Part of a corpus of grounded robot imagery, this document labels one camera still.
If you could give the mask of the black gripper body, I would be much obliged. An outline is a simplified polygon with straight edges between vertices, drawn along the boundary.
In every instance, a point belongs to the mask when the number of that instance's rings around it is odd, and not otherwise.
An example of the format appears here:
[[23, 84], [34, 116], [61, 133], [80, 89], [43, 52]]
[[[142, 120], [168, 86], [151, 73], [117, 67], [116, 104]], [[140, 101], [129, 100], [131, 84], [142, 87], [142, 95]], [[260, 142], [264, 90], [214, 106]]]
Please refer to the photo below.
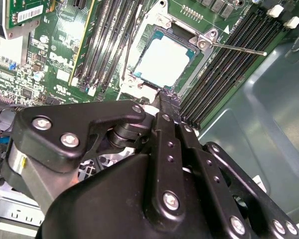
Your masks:
[[205, 214], [191, 173], [181, 166], [164, 175], [185, 192], [181, 224], [170, 232], [145, 215], [145, 194], [153, 170], [149, 156], [133, 155], [64, 191], [50, 206], [41, 226], [43, 239], [224, 239], [215, 216]]

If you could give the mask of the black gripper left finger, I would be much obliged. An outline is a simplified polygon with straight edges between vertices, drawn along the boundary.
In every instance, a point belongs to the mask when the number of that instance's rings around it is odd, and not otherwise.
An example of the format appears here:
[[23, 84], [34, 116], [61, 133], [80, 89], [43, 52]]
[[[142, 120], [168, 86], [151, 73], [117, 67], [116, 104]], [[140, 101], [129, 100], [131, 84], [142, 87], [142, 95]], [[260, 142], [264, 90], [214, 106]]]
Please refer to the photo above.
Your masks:
[[164, 175], [182, 167], [177, 125], [164, 112], [147, 113], [131, 100], [30, 107], [16, 114], [11, 167], [46, 214], [67, 189], [133, 155], [147, 155], [151, 187], [145, 194], [150, 219], [180, 221], [183, 189]]

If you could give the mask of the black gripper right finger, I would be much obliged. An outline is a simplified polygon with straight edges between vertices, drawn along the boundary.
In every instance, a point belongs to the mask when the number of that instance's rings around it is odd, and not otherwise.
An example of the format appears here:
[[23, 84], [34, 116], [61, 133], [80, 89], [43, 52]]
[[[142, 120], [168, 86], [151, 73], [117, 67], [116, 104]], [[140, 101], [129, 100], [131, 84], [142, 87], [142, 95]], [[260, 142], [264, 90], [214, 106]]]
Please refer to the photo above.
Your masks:
[[169, 110], [191, 170], [208, 229], [215, 239], [299, 239], [291, 218], [219, 145], [201, 145], [182, 121], [177, 93], [168, 93]]

